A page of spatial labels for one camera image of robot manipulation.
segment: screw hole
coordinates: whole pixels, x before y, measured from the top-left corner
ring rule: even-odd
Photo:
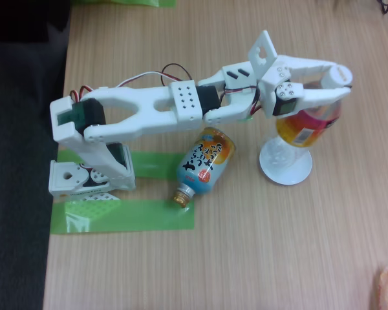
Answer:
[[[69,173],[69,172],[65,172],[64,175],[63,175],[63,178],[64,178],[65,180],[69,180],[71,177],[72,177],[72,174]]]

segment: bottle label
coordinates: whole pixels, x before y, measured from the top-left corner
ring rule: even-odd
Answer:
[[[233,156],[235,145],[221,131],[207,127],[178,167],[178,179],[195,192],[210,191]]]

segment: white plastic part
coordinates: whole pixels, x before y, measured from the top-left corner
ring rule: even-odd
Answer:
[[[88,143],[75,129],[74,123],[58,123],[58,115],[72,110],[73,101],[64,97],[50,104],[50,117],[54,140],[78,154],[87,165],[109,177],[113,186],[119,189],[135,188],[135,175],[128,147],[124,147],[127,167],[118,163],[102,142]]]
[[[87,98],[98,100],[104,107],[125,108],[135,112],[116,124],[86,128],[83,135],[90,143],[126,141],[143,134],[197,129],[202,123],[202,109],[194,81],[141,89],[99,88],[85,95],[82,100]]]
[[[302,98],[305,90],[303,89],[302,83],[281,83],[276,88],[276,95],[282,100],[290,100],[292,98]]]
[[[219,90],[245,88],[242,92],[226,94],[228,105],[216,110],[208,111],[203,120],[207,125],[218,125],[220,123],[231,123],[239,119],[245,119],[250,115],[255,89],[256,77],[249,61],[225,66],[214,76],[203,79],[200,86],[213,85]]]
[[[297,100],[295,112],[307,108],[329,105],[333,102],[337,102],[349,94],[349,87],[335,89],[305,89],[303,92],[303,97]]]
[[[266,57],[261,58],[260,52],[262,49],[266,52]],[[248,60],[252,64],[252,68],[257,80],[260,80],[277,59],[277,52],[273,46],[267,30],[264,30],[253,44],[248,53]]]
[[[114,187],[108,182],[95,187],[83,187],[89,173],[76,163],[50,162],[49,192],[54,197],[82,197],[92,192],[111,191]]]
[[[268,178],[282,185],[298,184],[306,179],[312,170],[309,150],[294,147],[279,136],[263,145],[259,163]]]
[[[321,79],[321,86],[324,89],[344,87],[351,83],[352,72],[342,65],[331,67]]]
[[[95,201],[106,201],[106,200],[120,200],[118,197],[115,197],[107,192],[101,192],[98,194],[86,195],[81,199],[83,202],[95,202]]]
[[[336,63],[331,61],[290,57],[285,55],[279,55],[277,60],[286,64],[292,79],[326,72],[330,67],[336,65]]]
[[[109,178],[106,175],[100,173],[99,171],[96,171],[95,169],[91,171],[91,178],[95,183],[103,183],[109,181]]]

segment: glass base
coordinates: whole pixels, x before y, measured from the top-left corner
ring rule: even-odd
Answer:
[[[268,178],[278,184],[295,185],[308,177],[312,170],[312,156],[309,150],[305,150],[291,165],[280,167],[271,160],[272,150],[270,148],[271,143],[265,143],[259,156],[260,167]]]

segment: plastic bottle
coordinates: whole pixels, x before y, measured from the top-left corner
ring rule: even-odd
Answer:
[[[224,133],[206,127],[177,169],[174,201],[187,207],[194,194],[210,192],[233,156],[235,145]]]

